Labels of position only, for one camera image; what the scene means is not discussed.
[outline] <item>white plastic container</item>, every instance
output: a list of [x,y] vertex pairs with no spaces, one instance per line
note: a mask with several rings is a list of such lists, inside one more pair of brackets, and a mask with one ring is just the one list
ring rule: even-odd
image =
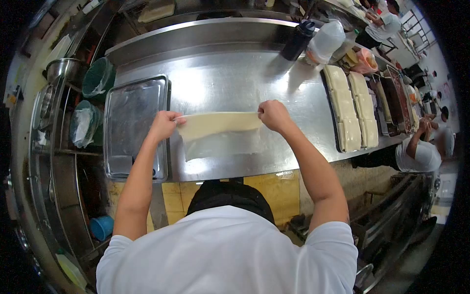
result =
[[344,42],[346,38],[343,25],[338,20],[324,24],[310,40],[306,49],[308,64],[328,64],[331,55]]
[[346,53],[354,47],[359,32],[358,30],[354,30],[352,32],[347,32],[345,35],[346,39],[343,44],[331,55],[333,62],[343,58]]

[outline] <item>dough block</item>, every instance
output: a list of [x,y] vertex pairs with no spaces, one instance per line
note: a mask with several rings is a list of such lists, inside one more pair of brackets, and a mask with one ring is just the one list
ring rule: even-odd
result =
[[344,71],[334,65],[325,65],[323,69],[326,77],[326,83],[330,91],[335,90],[349,90],[348,81]]
[[345,119],[338,122],[339,145],[342,151],[352,152],[361,147],[361,135],[358,119]]
[[353,95],[368,94],[366,79],[358,72],[349,72],[349,82],[351,84],[351,90]]
[[362,132],[363,147],[372,148],[379,145],[377,121],[375,119],[361,119],[360,130]]
[[348,90],[338,90],[330,92],[330,99],[335,109],[338,121],[344,119],[355,119],[356,111],[354,111],[353,100],[351,99],[351,92]]
[[374,119],[374,104],[372,96],[367,94],[358,94],[354,96],[357,114],[359,119]]

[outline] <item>yellow floor tile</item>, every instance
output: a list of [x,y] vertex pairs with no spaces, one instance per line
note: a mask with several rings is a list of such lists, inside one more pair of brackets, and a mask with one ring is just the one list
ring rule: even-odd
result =
[[298,170],[244,178],[244,184],[256,188],[268,202],[276,225],[283,225],[299,214]]
[[181,193],[163,193],[165,201],[165,210],[167,212],[182,212],[183,203],[181,201]]
[[147,233],[155,231],[155,228],[153,227],[153,222],[152,222],[152,216],[150,215],[150,211],[147,214]]
[[181,193],[192,193],[194,195],[194,193],[196,193],[197,190],[199,190],[199,187],[201,187],[201,185],[197,185],[196,183],[198,182],[183,182],[183,183],[180,183],[180,189],[181,189]]
[[185,216],[184,212],[166,212],[168,218],[168,224],[174,224]]
[[163,194],[181,193],[180,183],[162,183]]
[[193,197],[194,197],[194,193],[191,193],[191,192],[181,193],[181,200],[183,202],[183,211],[185,213],[188,212],[188,207]]

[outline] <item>plastic bag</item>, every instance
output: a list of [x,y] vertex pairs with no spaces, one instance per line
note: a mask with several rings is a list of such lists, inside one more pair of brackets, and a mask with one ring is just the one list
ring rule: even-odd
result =
[[93,135],[103,124],[103,113],[87,100],[80,102],[70,121],[70,140],[78,148],[93,142]]
[[346,8],[354,5],[353,0],[338,0],[338,2],[343,4]]
[[359,52],[356,53],[356,56],[359,64],[353,66],[351,71],[365,74],[373,73],[379,70],[376,58],[369,49],[362,48]]
[[345,38],[343,25],[338,20],[324,24],[308,43],[307,63],[328,64],[331,55],[343,44]]

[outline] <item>stainless steel counter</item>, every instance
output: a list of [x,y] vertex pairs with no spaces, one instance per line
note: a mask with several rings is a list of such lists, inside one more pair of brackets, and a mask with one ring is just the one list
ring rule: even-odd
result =
[[[197,21],[144,34],[111,48],[107,55],[118,65],[115,86],[159,73],[167,74],[172,82],[172,111],[184,114],[256,111],[260,102],[277,99],[286,105],[294,121],[329,162],[375,150],[353,153],[340,153],[337,150],[332,112],[321,75],[303,62],[302,58],[291,63],[278,56],[282,44],[272,41],[282,40],[273,36],[273,33],[282,32],[283,29],[291,30],[295,25],[284,21],[248,18]],[[185,30],[194,31],[198,26],[201,28],[201,38],[215,38],[217,42],[206,42],[211,44],[207,46],[193,46],[192,39],[196,40],[199,36],[187,35]],[[204,34],[205,30],[215,27],[218,35]],[[242,43],[235,40],[236,33],[243,35],[256,32],[258,37],[263,37],[260,30],[266,30],[266,38],[259,39],[259,42]],[[173,48],[169,52],[158,47],[161,43],[154,45],[159,40],[170,40],[169,35],[164,34],[171,31],[175,42],[181,43],[179,49]],[[227,36],[230,38],[229,43],[221,41],[223,36],[220,34],[224,33],[231,33]],[[179,36],[186,36],[187,43],[183,44]],[[136,46],[153,46],[161,53],[136,56],[135,59],[139,59],[136,61],[127,59],[129,50]],[[263,153],[194,159],[189,162],[185,162],[181,137],[178,133],[173,134],[170,138],[169,181],[241,177],[298,168],[292,150],[278,133],[265,126],[260,133],[266,143]],[[404,138],[380,137],[378,148],[399,143]]]

